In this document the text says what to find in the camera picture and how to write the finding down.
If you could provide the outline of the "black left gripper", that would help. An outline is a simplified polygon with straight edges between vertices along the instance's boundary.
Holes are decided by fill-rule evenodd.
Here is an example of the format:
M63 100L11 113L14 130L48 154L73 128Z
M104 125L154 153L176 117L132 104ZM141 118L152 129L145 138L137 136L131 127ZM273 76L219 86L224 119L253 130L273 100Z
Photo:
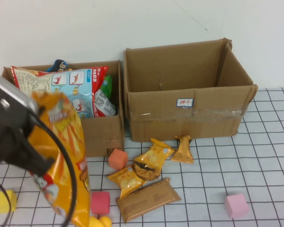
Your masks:
M9 82L0 82L0 162L44 175L54 159L43 157L27 139L33 128L31 114L36 113L36 101Z

